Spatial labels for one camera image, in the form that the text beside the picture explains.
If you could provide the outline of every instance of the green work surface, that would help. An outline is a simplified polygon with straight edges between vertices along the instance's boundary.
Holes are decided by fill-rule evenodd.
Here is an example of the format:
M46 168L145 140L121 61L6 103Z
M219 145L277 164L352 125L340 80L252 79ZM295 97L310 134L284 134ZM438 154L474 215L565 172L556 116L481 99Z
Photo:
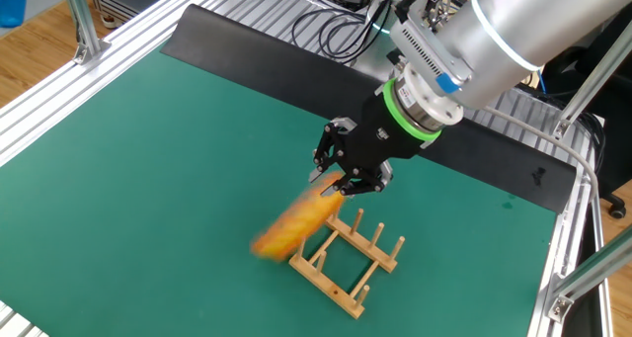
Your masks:
M387 252L406 236L359 320L250 253L325 122L150 53L0 168L0 299L53 337L524 336L554 212L423 158L342 210ZM338 238L325 273L367 263Z

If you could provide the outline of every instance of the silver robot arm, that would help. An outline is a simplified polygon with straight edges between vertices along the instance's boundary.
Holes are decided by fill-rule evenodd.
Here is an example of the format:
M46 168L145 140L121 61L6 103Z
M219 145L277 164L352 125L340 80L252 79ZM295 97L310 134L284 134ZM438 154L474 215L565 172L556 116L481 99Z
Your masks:
M388 158L413 157L463 108L486 107L631 1L470 0L436 34L428 0L400 1L390 37L407 60L401 75L366 100L360 123L327 124L310 180L338 164L346 175L324 194L382 191Z
M450 102L484 108L631 1L470 0L436 34L400 9L391 39L409 65L398 82L421 95L431 117L454 125L462 111ZM415 2L419 9L425 0Z

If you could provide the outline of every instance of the aluminum frame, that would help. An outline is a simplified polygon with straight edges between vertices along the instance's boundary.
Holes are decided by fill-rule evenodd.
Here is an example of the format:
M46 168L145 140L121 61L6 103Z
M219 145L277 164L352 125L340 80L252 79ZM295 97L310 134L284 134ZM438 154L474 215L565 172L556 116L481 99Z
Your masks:
M577 119L582 111L593 100L603 84L610 78L616 68L625 60L632 50L632 22L623 30L603 59L591 72L580 90L558 117L558 122L553 129L553 135L561 138L566 134L568 127Z
M563 322L570 306L582 295L600 284L632 260L632 225L619 233L602 249L592 254L586 262L565 278L552 282L555 289L552 306L548 315L557 322Z
M95 30L86 0L66 0L66 2L68 2L70 16L72 16L72 21L77 30L78 46L73 60L81 64L98 56L110 44L103 42L97 37L97 31Z
M594 228L594 246L596 251L604 245L603 227L601 225L601 207L599 196L596 196L591 203L592 227ZM598 287L599 306L601 306L601 335L614 336L612 329L612 315L610 313L610 294L608 279L605 279Z
M291 24L300 15L320 7L333 6L322 0L160 0L105 37L105 41L110 42L112 46L98 59L84 64L69 62L63 65L38 85L0 109L0 166L164 42L175 30L182 13L191 3L286 42L291 42ZM301 24L296 29L298 44L315 53L321 53L317 32L326 20L327 16L322 15ZM338 47L342 46L358 30L359 28L340 31L334 38L334 43ZM554 126L553 119L559 114L559 110L517 90L503 94L492 106L544 131ZM466 117L577 166L575 159L551 143L502 119L496 119L483 111L468 111ZM594 148L582 127L570 126L564 140L584 155L590 163L594 163ZM586 222L589 195L590 185L583 168L579 166L576 184L567 207L556 218L528 328L529 337L561 335L562 326L546 316L544 306L552 298L549 289L551 277L554 274L566 275L575 269ZM595 216L598 218L594 218L595 231L601 232L598 210ZM602 239L599 241L596 237L595 244L600 247L603 244ZM599 292L601 313L605 316L603 320L610 326L604 327L604 331L609 331L604 336L611 336L606 283L600 286Z

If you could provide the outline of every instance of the blue object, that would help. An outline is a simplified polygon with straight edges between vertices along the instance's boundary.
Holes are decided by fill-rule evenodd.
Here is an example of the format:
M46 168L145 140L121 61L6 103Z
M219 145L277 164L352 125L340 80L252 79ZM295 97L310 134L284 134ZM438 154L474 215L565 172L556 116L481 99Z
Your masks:
M0 0L0 27L14 28L24 22L27 0Z
M458 90L458 85L452 82L450 76L446 73L442 73L436 78L436 83L441 87L441 90L445 91L446 94L451 94L454 91Z
M542 72L538 69L537 76L540 78L540 86L542 86L542 92L546 94L546 86L544 86L544 79L542 78Z

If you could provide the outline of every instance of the green ring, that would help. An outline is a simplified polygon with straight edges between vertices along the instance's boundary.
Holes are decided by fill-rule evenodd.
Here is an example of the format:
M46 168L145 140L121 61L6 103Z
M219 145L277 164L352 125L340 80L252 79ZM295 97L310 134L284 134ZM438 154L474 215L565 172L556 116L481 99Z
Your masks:
M431 141L435 140L440 134L441 131L435 132L433 134L428 134L423 131L416 129L413 125L409 124L404 116L397 110L397 106L395 106L395 100L393 100L393 84L395 83L395 79L389 80L386 84L384 84L384 90L382 93L384 94L384 103L386 104L386 108L388 112L391 113L391 116L397 124L401 128L403 128L409 135L413 136L416 139L420 139L423 141Z

